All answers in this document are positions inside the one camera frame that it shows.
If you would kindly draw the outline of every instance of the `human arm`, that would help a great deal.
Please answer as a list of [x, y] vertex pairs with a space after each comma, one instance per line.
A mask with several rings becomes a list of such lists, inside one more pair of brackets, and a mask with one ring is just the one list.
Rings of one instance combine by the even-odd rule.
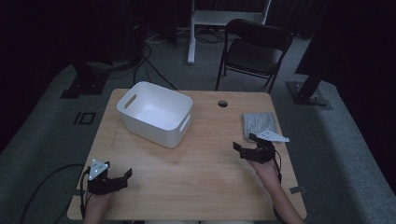
[[247, 161], [256, 171], [265, 189], [270, 193], [274, 208], [282, 219], [289, 224], [304, 223], [303, 219], [297, 213], [294, 206], [291, 204], [285, 191], [282, 189], [277, 178], [277, 169], [274, 161], [268, 161], [260, 164], [255, 161]]
[[88, 200], [85, 206], [84, 224], [99, 224], [107, 211], [108, 204], [114, 192], [104, 195], [88, 194]]

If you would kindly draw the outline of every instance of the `table hole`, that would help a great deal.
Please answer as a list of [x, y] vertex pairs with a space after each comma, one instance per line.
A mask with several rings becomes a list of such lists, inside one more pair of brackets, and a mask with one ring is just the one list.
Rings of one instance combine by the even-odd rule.
[[225, 100], [219, 100], [218, 101], [218, 106], [219, 107], [227, 107], [227, 105], [228, 105], [228, 102], [225, 101]]

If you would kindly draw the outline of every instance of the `chair backrest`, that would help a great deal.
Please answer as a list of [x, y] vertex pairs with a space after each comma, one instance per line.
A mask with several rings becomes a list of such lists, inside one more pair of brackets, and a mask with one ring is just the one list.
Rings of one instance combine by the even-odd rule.
[[291, 34], [285, 30], [243, 19], [228, 22], [225, 31], [227, 38], [234, 34], [253, 45], [281, 51], [287, 51], [292, 42]]

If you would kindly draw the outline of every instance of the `white plastic bin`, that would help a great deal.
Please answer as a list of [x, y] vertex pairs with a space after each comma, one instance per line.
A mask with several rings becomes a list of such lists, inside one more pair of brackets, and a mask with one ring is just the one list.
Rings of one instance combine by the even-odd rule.
[[117, 103], [126, 128], [164, 147], [177, 147], [191, 123], [192, 99], [148, 82], [134, 85]]

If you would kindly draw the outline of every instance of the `white desk frame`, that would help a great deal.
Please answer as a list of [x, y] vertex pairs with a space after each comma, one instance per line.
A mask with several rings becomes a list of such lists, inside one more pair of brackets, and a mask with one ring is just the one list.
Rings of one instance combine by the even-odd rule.
[[188, 64], [195, 61], [195, 25], [226, 25], [233, 19], [245, 19], [265, 24], [271, 0], [267, 0], [262, 13], [258, 12], [234, 12], [234, 11], [209, 11], [195, 10], [195, 0], [191, 0], [191, 36]]

